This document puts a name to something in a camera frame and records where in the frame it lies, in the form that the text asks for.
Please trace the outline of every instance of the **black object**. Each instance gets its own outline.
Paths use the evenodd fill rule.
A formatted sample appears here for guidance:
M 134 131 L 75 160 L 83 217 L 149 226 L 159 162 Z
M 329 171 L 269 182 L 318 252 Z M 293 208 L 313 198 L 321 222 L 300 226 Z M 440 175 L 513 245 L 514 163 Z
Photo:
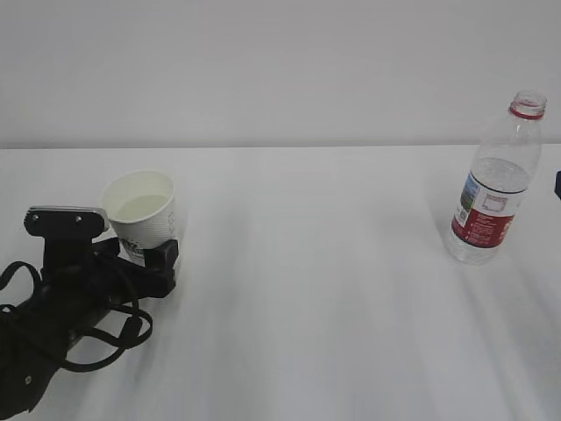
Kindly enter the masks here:
M 555 179 L 555 194 L 561 199 L 561 171 L 557 173 Z
M 92 244 L 108 227 L 102 210 L 35 207 L 25 217 L 26 230 L 45 239 L 41 275 L 22 261 L 0 275 L 0 290 L 20 269 L 30 271 L 32 296 L 21 303 L 0 305 L 0 419 L 31 411 L 59 368 L 77 373 L 107 367 L 124 351 L 145 342 L 152 318 L 138 300 L 163 298 L 175 287 L 177 241 L 145 250 L 146 267 L 118 258 L 118 239 Z M 110 311 L 130 316 L 118 337 L 95 326 Z M 140 334 L 143 320 L 148 328 Z M 68 350 L 84 336 L 116 348 L 90 364 L 67 360 Z

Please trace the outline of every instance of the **cup rim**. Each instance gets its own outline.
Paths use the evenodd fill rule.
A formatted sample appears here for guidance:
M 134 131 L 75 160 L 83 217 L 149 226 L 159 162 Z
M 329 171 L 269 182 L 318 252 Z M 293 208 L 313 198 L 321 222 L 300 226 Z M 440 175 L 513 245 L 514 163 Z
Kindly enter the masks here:
M 135 175 L 135 174 L 140 174 L 140 173 L 151 173 L 151 174 L 163 175 L 164 177 L 166 177 L 166 178 L 170 181 L 171 186 L 172 186 L 172 193 L 171 193 L 170 197 L 169 197 L 169 198 L 166 200 L 166 202 L 165 202 L 164 204 L 162 204 L 156 211 L 152 212 L 151 214 L 149 214 L 149 215 L 147 215 L 147 216 L 145 216 L 145 217 L 138 218 L 138 219 L 133 219 L 133 220 L 126 220 L 126 221 L 123 220 L 123 219 L 112 218 L 112 217 L 110 216 L 110 213 L 109 213 L 106 209 L 104 209 L 104 207 L 103 207 L 103 198 L 104 198 L 105 195 L 107 194 L 107 190 L 111 187 L 111 185 L 112 185 L 114 182 L 117 182 L 118 180 L 121 180 L 122 178 L 125 178 L 125 177 L 127 177 L 127 176 L 129 176 L 129 175 Z M 152 217 L 158 215 L 158 214 L 159 214 L 160 212 L 162 212 L 167 206 L 169 206 L 169 204 L 175 199 L 175 183 L 174 183 L 174 180 L 172 179 L 172 177 L 170 177 L 170 176 L 167 175 L 166 173 L 163 173 L 163 172 L 161 172 L 161 171 L 158 171 L 157 169 L 137 169 L 137 170 L 130 171 L 130 172 L 128 172 L 128 173 L 122 174 L 122 175 L 120 175 L 119 177 L 117 177 L 117 178 L 111 180 L 111 181 L 105 186 L 105 188 L 103 189 L 101 199 L 102 199 L 102 203 L 101 203 L 102 209 L 104 209 L 105 212 L 107 213 L 107 219 L 109 219 L 110 222 L 117 222 L 118 224 L 123 224 L 123 225 L 137 224 L 137 223 L 139 223 L 139 222 L 144 222 L 144 221 L 146 221 L 147 219 L 150 219 L 150 218 L 152 218 Z

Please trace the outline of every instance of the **white table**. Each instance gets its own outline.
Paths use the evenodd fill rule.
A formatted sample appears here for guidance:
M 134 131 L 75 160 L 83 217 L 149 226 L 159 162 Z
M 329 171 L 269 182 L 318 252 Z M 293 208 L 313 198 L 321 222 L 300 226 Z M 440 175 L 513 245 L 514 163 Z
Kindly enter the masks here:
M 97 204 L 136 168 L 175 177 L 179 288 L 153 337 L 59 372 L 16 420 L 561 419 L 561 146 L 502 252 L 444 251 L 472 146 L 0 152 L 0 266 L 41 263 L 34 204 Z M 0 296 L 29 291 L 23 274 Z M 103 326 L 114 332 L 122 318 Z M 109 350 L 85 340 L 73 360 Z

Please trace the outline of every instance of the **paper cup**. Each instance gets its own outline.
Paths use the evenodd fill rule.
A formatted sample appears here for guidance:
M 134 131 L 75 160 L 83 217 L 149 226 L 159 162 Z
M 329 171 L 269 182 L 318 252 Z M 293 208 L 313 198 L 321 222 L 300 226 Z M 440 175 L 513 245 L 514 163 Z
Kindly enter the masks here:
M 131 261 L 144 265 L 144 249 L 175 239 L 174 182 L 157 171 L 117 178 L 103 192 L 102 207 Z

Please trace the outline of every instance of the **red label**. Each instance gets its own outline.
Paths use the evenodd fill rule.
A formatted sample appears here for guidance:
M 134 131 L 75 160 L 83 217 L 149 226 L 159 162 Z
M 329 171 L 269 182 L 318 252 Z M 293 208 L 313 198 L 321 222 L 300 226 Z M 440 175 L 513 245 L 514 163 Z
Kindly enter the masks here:
M 471 209 L 465 225 L 462 226 L 454 217 L 452 230 L 466 243 L 476 247 L 497 247 L 505 238 L 514 215 L 508 217 L 491 217 Z

